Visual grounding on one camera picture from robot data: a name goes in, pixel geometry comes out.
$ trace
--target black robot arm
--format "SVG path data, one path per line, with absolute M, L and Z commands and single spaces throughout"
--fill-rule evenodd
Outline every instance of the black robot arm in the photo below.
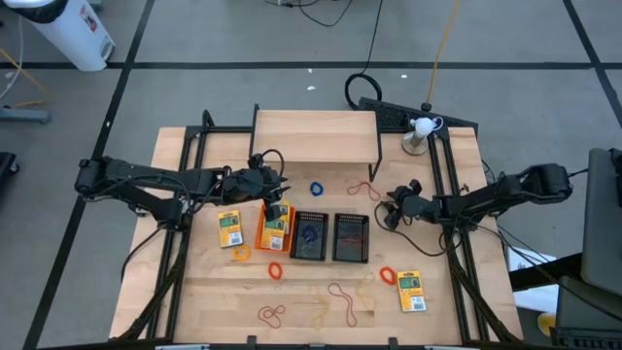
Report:
M 181 229 L 205 203 L 229 205 L 262 199 L 267 220 L 281 214 L 277 206 L 287 181 L 281 174 L 263 164 L 262 155 L 249 159 L 249 168 L 231 171 L 223 168 L 171 171 L 131 164 L 103 157 L 83 159 L 75 189 L 86 201 L 114 198 L 140 213 L 152 213 L 158 225 Z M 160 198 L 141 188 L 178 191 L 179 195 Z
M 419 196 L 421 190 L 419 182 L 412 180 L 409 187 L 387 193 L 396 201 L 385 204 L 389 214 L 384 222 L 389 229 L 395 230 L 403 216 L 459 228 L 527 201 L 559 203 L 572 194 L 566 168 L 552 163 L 530 166 L 520 174 L 501 174 L 496 183 L 465 195 L 436 195 L 427 200 Z

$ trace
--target wooden platform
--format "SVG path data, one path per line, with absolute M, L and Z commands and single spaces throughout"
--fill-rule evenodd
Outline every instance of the wooden platform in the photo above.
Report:
M 177 168 L 184 132 L 183 128 L 160 130 L 152 166 Z M 473 130 L 451 128 L 450 134 L 460 184 L 467 184 L 472 190 L 481 188 L 486 182 Z M 430 155 L 408 156 L 400 148 L 400 137 L 400 134 L 382 135 L 384 158 L 374 187 L 384 194 L 416 178 L 423 186 L 422 195 L 432 197 Z M 249 143 L 249 134 L 210 134 L 203 167 L 246 166 Z M 289 151 L 287 145 L 284 143 L 281 150 Z M 438 147 L 442 155 L 440 142 Z M 442 156 L 440 162 L 446 178 Z M 376 202 L 368 198 L 366 191 L 356 195 L 346 193 L 349 186 L 366 179 L 366 165 L 288 162 L 285 176 L 290 179 L 285 185 L 292 186 L 285 199 L 299 210 L 329 213 L 330 227 L 334 213 L 357 213 L 371 218 L 369 263 L 333 262 L 330 254 L 325 262 L 306 262 L 255 250 L 249 260 L 237 262 L 230 249 L 219 246 L 217 214 L 239 209 L 245 242 L 253 246 L 260 202 L 226 208 L 206 206 L 194 218 L 175 341 L 244 343 L 247 335 L 254 334 L 259 343 L 387 344 L 390 336 L 396 336 L 399 344 L 460 343 L 447 258 L 425 257 L 402 237 L 380 229 L 373 220 Z M 312 181 L 324 185 L 323 195 L 311 195 Z M 482 225 L 496 229 L 492 220 Z M 132 245 L 142 241 L 154 227 L 153 219 L 138 219 Z M 438 251 L 439 226 L 415 221 L 411 227 L 400 225 L 399 229 L 424 249 Z M 151 242 L 129 263 L 110 336 L 125 331 L 152 296 L 163 237 Z M 332 233 L 327 252 L 331 251 L 331 238 Z M 481 229 L 471 234 L 471 242 L 483 297 L 509 330 L 521 337 L 499 239 Z M 283 266 L 281 281 L 268 276 L 270 262 Z M 401 312 L 396 287 L 386 285 L 378 276 L 383 266 L 421 272 L 426 312 Z M 362 287 L 362 281 L 371 279 L 372 275 L 374 281 Z M 339 283 L 354 299 L 356 327 L 346 324 L 344 299 L 328 294 L 327 286 L 332 282 Z M 476 339 L 474 313 L 467 294 L 465 301 L 471 337 Z M 279 304 L 286 307 L 286 312 L 281 316 L 283 326 L 275 330 L 258 319 L 258 311 L 263 306 Z M 327 314 L 319 322 L 316 318 L 324 311 Z M 163 334 L 167 312 L 168 300 L 162 308 L 159 334 Z
M 253 153 L 277 149 L 287 162 L 375 164 L 376 130 L 375 112 L 259 110 Z

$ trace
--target yellow package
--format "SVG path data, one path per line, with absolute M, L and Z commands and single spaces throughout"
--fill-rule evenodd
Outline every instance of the yellow package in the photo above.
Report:
M 242 238 L 242 223 L 240 220 L 240 212 L 238 210 L 219 213 L 218 221 L 221 248 L 232 247 L 244 243 L 244 239 Z
M 424 288 L 421 286 L 419 271 L 405 271 L 397 273 L 397 291 L 401 311 L 426 311 Z
M 281 217 L 271 222 L 263 223 L 261 233 L 261 248 L 283 250 L 283 237 L 290 232 L 290 204 L 286 200 L 279 205 Z

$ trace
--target blue rubber band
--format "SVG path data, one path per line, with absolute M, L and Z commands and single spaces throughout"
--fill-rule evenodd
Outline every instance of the blue rubber band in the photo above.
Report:
M 308 244 L 318 239 L 318 232 L 311 225 L 307 225 L 302 229 L 302 237 Z
M 322 195 L 322 193 L 324 193 L 324 187 L 319 182 L 314 181 L 311 183 L 311 188 L 309 188 L 309 191 L 311 191 L 311 194 L 313 194 L 313 196 Z

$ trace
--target orange box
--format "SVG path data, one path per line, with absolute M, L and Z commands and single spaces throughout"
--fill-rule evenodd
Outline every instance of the orange box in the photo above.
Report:
M 255 249 L 261 250 L 263 252 L 277 253 L 277 254 L 289 254 L 292 249 L 292 230 L 294 229 L 294 217 L 295 217 L 295 208 L 290 206 L 290 234 L 286 234 L 283 237 L 283 247 L 284 249 L 281 251 L 276 251 L 269 248 L 261 247 L 261 235 L 263 234 L 263 225 L 265 222 L 265 215 L 263 211 L 265 210 L 265 205 L 261 205 L 261 211 L 259 213 L 259 222 L 257 226 L 257 234 L 255 235 Z

